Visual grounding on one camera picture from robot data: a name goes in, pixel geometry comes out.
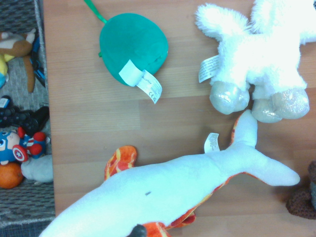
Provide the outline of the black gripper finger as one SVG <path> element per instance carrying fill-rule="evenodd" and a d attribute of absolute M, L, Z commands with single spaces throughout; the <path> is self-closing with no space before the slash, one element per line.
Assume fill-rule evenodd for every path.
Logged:
<path fill-rule="evenodd" d="M 136 225 L 130 233 L 130 237 L 146 237 L 147 230 L 143 225 Z"/>

